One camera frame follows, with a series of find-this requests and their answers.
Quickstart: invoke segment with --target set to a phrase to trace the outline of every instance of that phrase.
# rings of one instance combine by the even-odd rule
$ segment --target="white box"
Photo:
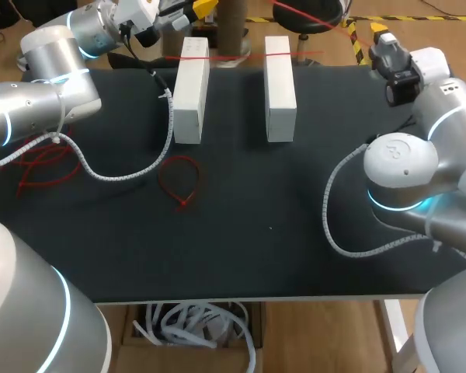
[[[186,37],[181,57],[209,57],[206,37]],[[174,88],[174,139],[199,144],[209,82],[209,60],[181,60]]]
[[[266,37],[266,54],[290,53],[288,37]],[[266,133],[269,142],[294,140],[297,100],[289,54],[264,59]]]

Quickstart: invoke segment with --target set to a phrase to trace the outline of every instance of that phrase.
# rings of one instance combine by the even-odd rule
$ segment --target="black stool seat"
[[[339,0],[280,0],[283,4],[317,17],[332,26],[342,20],[343,9]],[[278,5],[273,6],[273,18],[293,33],[324,33],[329,28]]]

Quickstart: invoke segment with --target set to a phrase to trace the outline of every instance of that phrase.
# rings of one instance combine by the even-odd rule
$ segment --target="metal leg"
[[[393,357],[391,369],[393,373],[414,373],[419,365],[418,354],[411,335],[401,350]]]
[[[298,36],[298,44],[297,44],[297,64],[304,65],[305,64],[305,54],[302,54],[306,51],[307,48],[307,41],[309,40],[309,36],[305,33],[302,33]]]
[[[391,349],[393,373],[413,373],[419,365],[414,338],[409,337],[398,299],[379,301],[384,328]]]

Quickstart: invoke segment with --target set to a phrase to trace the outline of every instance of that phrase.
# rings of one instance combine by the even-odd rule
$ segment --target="stool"
[[[310,16],[317,17],[332,26],[338,25],[344,17],[344,9],[339,0],[280,0],[280,2]],[[273,18],[283,28],[299,34],[298,53],[306,51],[308,34],[324,33],[330,30],[321,23],[307,19],[276,4],[273,5]],[[313,61],[306,59],[304,54],[298,54],[295,59],[295,64],[307,65],[312,63]]]

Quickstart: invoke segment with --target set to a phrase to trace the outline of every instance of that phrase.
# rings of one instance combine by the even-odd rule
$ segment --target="yellow black hazard tape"
[[[346,27],[347,31],[349,32],[350,42],[352,43],[352,48],[354,49],[354,54],[356,55],[357,64],[369,64],[367,58],[364,55],[363,48],[357,39],[356,22],[347,20],[346,22],[342,23],[342,26]]]
[[[349,17],[350,22],[355,21],[466,21],[466,16],[354,16]],[[273,18],[247,17],[247,23],[272,23]]]

